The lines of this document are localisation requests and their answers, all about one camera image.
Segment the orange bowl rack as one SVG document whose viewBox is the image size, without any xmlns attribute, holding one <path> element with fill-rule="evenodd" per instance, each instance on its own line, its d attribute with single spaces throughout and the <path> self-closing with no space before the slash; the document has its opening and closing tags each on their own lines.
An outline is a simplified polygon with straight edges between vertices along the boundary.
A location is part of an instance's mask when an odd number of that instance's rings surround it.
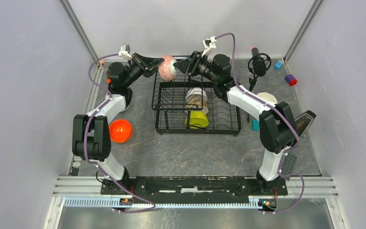
<svg viewBox="0 0 366 229">
<path fill-rule="evenodd" d="M 110 124 L 109 133 L 113 142 L 124 143 L 131 138 L 133 128 L 127 120 L 118 119 Z"/>
</svg>

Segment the blue block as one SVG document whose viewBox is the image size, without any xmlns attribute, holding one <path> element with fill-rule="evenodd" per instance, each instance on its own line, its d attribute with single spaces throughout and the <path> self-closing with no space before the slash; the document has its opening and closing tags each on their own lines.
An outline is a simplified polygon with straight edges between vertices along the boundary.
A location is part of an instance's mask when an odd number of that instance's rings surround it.
<svg viewBox="0 0 366 229">
<path fill-rule="evenodd" d="M 278 60 L 276 64 L 274 65 L 274 69 L 279 70 L 284 65 L 284 62 L 282 60 Z"/>
</svg>

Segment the beige ceramic bowl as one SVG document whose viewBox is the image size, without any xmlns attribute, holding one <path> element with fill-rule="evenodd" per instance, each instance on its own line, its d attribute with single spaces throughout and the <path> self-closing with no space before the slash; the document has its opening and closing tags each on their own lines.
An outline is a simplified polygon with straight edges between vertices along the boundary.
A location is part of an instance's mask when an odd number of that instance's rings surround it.
<svg viewBox="0 0 366 229">
<path fill-rule="evenodd" d="M 270 93 L 267 93 L 267 92 L 260 92 L 257 94 L 258 97 L 268 101 L 268 102 L 271 102 L 271 103 L 274 103 L 274 104 L 277 104 L 278 103 L 278 100 L 276 99 L 276 97 Z"/>
</svg>

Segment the black microphone on tripod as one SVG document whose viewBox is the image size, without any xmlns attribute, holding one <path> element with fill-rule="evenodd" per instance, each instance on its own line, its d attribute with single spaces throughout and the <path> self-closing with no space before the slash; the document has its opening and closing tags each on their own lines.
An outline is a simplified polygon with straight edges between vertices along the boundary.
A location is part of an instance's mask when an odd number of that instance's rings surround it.
<svg viewBox="0 0 366 229">
<path fill-rule="evenodd" d="M 251 49 L 251 54 L 252 57 L 247 64 L 249 72 L 253 75 L 249 78 L 250 92 L 254 89 L 258 77 L 265 76 L 266 72 L 271 67 L 271 58 L 268 54 L 260 52 L 257 47 Z"/>
</svg>

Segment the patterned cream bowl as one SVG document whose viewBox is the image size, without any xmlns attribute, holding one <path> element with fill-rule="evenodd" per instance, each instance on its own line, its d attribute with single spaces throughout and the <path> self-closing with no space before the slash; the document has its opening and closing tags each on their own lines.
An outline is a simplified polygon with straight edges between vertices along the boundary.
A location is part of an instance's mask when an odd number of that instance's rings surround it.
<svg viewBox="0 0 366 229">
<path fill-rule="evenodd" d="M 193 99 L 188 102 L 186 108 L 193 111 L 200 111 L 204 114 L 208 114 L 208 104 L 202 100 Z"/>
</svg>

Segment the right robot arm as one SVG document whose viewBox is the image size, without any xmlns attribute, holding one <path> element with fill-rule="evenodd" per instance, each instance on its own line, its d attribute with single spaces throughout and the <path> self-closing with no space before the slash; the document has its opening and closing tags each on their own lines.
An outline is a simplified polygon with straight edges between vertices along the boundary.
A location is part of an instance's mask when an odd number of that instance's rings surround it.
<svg viewBox="0 0 366 229">
<path fill-rule="evenodd" d="M 218 98 L 241 108 L 258 121 L 264 157 L 256 173 L 256 189 L 263 195 L 270 194 L 284 177 L 282 165 L 287 151 L 296 147 L 300 139 L 289 104 L 272 103 L 239 84 L 234 75 L 234 59 L 224 54 L 214 56 L 210 62 L 204 52 L 194 51 L 188 58 L 168 67 L 188 76 L 206 78 L 213 84 Z"/>
</svg>

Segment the white bowl behind rack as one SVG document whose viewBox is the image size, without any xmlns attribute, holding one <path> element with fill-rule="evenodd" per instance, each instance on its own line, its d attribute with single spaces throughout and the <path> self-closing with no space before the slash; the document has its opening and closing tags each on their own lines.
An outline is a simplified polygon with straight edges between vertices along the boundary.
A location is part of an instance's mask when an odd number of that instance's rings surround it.
<svg viewBox="0 0 366 229">
<path fill-rule="evenodd" d="M 189 89 L 185 96 L 186 102 L 190 102 L 193 99 L 207 102 L 208 96 L 207 96 L 206 91 L 203 88 L 195 87 L 195 88 Z"/>
</svg>

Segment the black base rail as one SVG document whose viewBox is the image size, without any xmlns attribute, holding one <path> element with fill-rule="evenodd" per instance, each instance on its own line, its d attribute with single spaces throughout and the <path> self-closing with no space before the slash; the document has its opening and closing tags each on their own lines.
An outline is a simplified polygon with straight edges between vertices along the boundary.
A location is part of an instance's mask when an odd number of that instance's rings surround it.
<svg viewBox="0 0 366 229">
<path fill-rule="evenodd" d="M 288 194 L 286 180 L 262 181 L 245 176 L 136 176 L 121 181 L 101 181 L 102 195 L 120 195 L 122 203 L 134 204 L 235 204 L 253 197 L 277 197 Z"/>
</svg>

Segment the lime green bowl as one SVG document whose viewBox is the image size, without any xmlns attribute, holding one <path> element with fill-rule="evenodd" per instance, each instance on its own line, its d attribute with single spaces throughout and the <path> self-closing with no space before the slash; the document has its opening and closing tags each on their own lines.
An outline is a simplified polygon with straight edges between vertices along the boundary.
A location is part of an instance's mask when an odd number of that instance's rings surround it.
<svg viewBox="0 0 366 229">
<path fill-rule="evenodd" d="M 209 125 L 209 120 L 207 115 L 202 111 L 189 111 L 184 125 L 193 129 L 203 129 Z"/>
</svg>

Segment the purple red block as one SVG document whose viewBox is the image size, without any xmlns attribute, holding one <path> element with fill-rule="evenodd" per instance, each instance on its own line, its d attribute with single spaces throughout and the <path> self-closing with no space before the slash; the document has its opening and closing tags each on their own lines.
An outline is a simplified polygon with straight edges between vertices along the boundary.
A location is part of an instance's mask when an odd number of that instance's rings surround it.
<svg viewBox="0 0 366 229">
<path fill-rule="evenodd" d="M 297 84 L 297 79 L 292 74 L 288 74 L 285 77 L 285 81 L 291 87 Z"/>
</svg>

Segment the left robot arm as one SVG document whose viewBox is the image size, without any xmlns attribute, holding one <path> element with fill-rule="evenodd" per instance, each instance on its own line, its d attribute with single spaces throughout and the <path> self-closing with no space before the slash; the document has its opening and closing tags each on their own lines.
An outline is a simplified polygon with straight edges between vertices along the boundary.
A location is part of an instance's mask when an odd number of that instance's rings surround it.
<svg viewBox="0 0 366 229">
<path fill-rule="evenodd" d="M 118 194 L 126 194 L 131 182 L 126 168 L 111 155 L 109 122 L 130 105 L 130 85 L 141 76 L 152 76 L 164 62 L 163 58 L 145 57 L 138 53 L 128 58 L 127 65 L 120 62 L 109 65 L 105 100 L 90 112 L 75 115 L 71 142 L 73 155 L 97 167 L 106 179 L 113 181 L 112 188 Z"/>
</svg>

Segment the pink floral bowl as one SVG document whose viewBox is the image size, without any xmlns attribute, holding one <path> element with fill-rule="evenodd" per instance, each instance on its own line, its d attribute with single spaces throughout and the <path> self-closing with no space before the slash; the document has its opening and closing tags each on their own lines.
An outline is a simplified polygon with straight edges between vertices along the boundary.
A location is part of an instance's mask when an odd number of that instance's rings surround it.
<svg viewBox="0 0 366 229">
<path fill-rule="evenodd" d="M 158 66 L 159 75 L 165 82 L 171 82 L 178 74 L 178 70 L 174 67 L 176 59 L 170 55 L 163 55 L 162 58 L 164 61 Z"/>
</svg>

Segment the teal block on table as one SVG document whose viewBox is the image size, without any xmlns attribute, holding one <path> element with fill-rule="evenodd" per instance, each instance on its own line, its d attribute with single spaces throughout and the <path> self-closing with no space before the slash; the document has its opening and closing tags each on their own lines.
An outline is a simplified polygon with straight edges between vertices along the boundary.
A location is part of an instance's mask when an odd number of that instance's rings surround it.
<svg viewBox="0 0 366 229">
<path fill-rule="evenodd" d="M 252 120 L 252 130 L 253 131 L 259 131 L 260 130 L 259 121 L 257 121 L 256 119 Z"/>
</svg>

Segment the grey lego baseplate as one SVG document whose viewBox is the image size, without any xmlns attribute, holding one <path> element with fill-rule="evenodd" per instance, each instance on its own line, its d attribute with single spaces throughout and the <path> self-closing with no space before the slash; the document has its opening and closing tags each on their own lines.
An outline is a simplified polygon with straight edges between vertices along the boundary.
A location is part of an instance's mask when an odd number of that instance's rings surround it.
<svg viewBox="0 0 366 229">
<path fill-rule="evenodd" d="M 296 161 L 297 161 L 296 155 L 288 153 L 285 156 L 281 167 L 281 175 L 284 180 L 289 181 L 291 179 L 290 174 L 293 172 Z"/>
</svg>

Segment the white bowl grey rim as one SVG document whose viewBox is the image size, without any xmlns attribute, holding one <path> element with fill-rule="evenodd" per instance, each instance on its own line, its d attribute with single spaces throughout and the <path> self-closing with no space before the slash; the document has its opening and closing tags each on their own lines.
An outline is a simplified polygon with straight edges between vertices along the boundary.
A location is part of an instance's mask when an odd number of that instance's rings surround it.
<svg viewBox="0 0 366 229">
<path fill-rule="evenodd" d="M 131 101 L 132 101 L 131 96 L 130 97 L 125 97 L 125 108 L 123 109 L 123 112 L 126 111 L 129 108 L 129 106 L 131 104 Z"/>
</svg>

